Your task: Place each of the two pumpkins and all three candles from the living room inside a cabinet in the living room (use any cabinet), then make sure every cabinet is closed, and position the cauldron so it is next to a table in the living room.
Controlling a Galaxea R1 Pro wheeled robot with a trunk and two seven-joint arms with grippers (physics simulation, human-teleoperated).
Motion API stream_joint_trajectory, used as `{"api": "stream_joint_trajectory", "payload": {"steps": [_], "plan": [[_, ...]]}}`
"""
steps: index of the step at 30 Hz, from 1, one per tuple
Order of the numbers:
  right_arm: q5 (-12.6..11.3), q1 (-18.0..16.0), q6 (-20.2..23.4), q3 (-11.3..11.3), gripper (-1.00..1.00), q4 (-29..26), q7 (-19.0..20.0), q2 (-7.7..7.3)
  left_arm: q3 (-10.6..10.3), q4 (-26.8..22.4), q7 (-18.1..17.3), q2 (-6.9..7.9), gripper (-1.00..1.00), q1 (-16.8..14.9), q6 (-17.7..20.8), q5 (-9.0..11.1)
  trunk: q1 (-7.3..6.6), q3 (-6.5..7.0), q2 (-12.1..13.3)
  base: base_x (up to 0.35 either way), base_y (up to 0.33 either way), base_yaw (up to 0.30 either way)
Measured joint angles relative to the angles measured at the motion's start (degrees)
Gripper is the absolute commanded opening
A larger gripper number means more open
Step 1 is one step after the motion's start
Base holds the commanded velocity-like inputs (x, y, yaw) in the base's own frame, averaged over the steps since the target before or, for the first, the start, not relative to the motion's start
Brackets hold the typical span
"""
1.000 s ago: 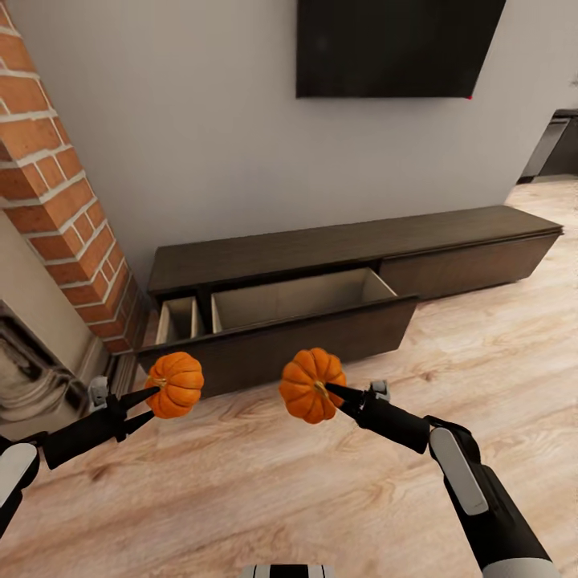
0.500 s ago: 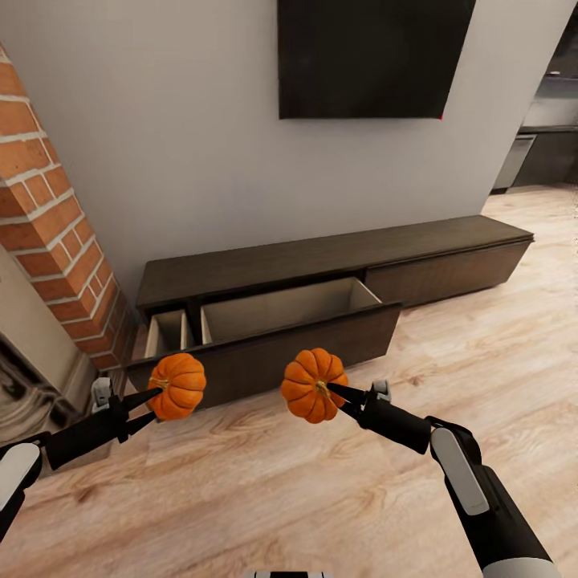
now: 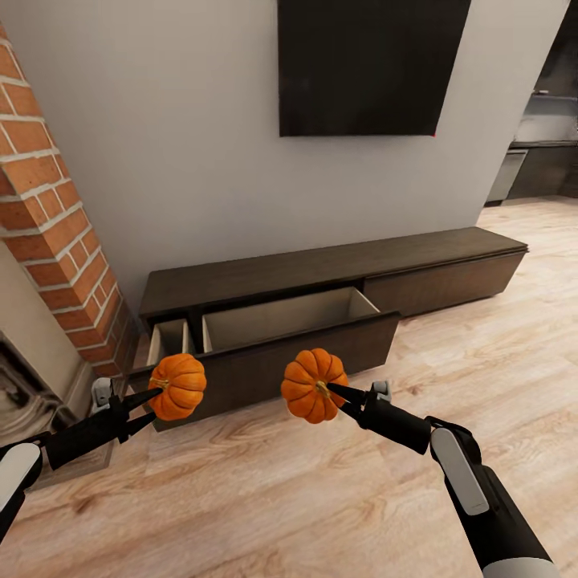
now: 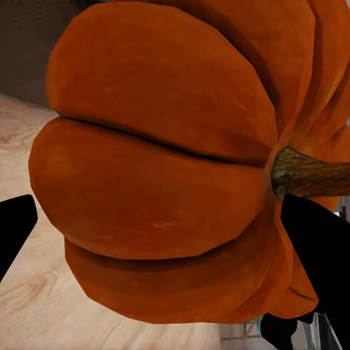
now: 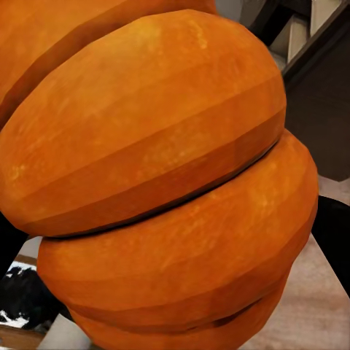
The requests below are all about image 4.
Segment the pumpkin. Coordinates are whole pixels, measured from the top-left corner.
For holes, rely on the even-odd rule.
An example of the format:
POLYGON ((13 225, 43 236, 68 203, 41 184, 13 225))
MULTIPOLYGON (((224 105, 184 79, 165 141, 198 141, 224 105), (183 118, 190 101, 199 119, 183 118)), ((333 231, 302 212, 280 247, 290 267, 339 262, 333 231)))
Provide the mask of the pumpkin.
POLYGON ((268 309, 269 314, 277 318, 294 319, 312 312, 319 298, 305 272, 305 268, 293 279, 279 301, 268 309))
POLYGON ((246 324, 302 270, 286 194, 350 196, 346 0, 112 0, 50 53, 30 185, 88 298, 246 324))

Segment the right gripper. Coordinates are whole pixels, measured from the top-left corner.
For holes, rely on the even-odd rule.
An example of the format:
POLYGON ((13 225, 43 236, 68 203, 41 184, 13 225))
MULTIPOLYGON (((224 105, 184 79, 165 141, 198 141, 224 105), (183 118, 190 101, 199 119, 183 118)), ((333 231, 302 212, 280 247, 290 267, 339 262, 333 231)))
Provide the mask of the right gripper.
POLYGON ((284 319, 284 318, 277 318, 276 316, 272 314, 265 314, 264 321, 267 321, 268 324, 271 325, 271 327, 278 328, 279 330, 285 330, 286 328, 292 328, 293 325, 296 324, 296 327, 298 327, 298 322, 311 324, 314 319, 314 314, 324 314, 324 309, 320 301, 318 302, 317 307, 310 312, 309 314, 306 314, 304 316, 299 316, 298 318, 294 319, 284 319))

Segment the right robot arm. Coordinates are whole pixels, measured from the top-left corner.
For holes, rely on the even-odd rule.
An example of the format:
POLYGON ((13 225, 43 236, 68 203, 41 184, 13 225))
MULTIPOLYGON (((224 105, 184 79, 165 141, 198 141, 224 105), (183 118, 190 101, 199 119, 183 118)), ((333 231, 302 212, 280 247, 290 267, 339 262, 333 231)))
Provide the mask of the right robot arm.
POLYGON ((303 323, 311 324, 315 313, 324 314, 320 301, 312 312, 294 319, 277 318, 272 314, 265 314, 260 323, 261 334, 278 350, 308 350, 303 323))

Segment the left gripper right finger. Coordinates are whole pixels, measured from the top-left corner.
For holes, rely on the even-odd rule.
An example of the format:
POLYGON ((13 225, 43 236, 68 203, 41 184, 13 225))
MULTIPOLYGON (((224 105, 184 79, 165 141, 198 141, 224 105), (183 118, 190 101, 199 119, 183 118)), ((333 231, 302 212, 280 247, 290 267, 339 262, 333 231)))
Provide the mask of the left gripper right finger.
POLYGON ((350 224, 312 200, 286 194, 281 221, 343 350, 350 350, 350 224))

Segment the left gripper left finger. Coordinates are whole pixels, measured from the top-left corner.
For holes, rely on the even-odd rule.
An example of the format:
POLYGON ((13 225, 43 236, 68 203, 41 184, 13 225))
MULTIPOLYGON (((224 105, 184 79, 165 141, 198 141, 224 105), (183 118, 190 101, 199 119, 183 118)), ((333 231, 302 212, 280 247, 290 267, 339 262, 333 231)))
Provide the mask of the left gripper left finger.
POLYGON ((0 281, 38 222, 31 194, 0 202, 0 281))

